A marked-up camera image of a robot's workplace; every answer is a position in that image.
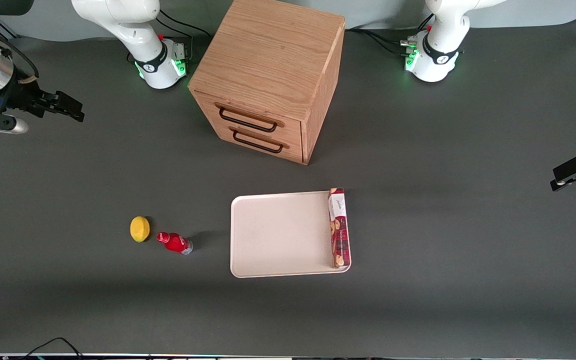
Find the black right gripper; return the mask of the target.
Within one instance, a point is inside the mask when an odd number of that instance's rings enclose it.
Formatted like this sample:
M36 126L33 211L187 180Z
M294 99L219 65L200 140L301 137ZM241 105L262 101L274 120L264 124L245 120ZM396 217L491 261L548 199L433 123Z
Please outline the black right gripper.
M12 77L10 82L0 89L0 132L27 132L29 125L25 120L6 114L6 111L13 109L42 118L45 111L35 104L35 100L39 98L46 112L70 117L78 123L82 123L85 118L82 103L72 103L66 93L62 91L42 93L35 82L20 84L15 77Z

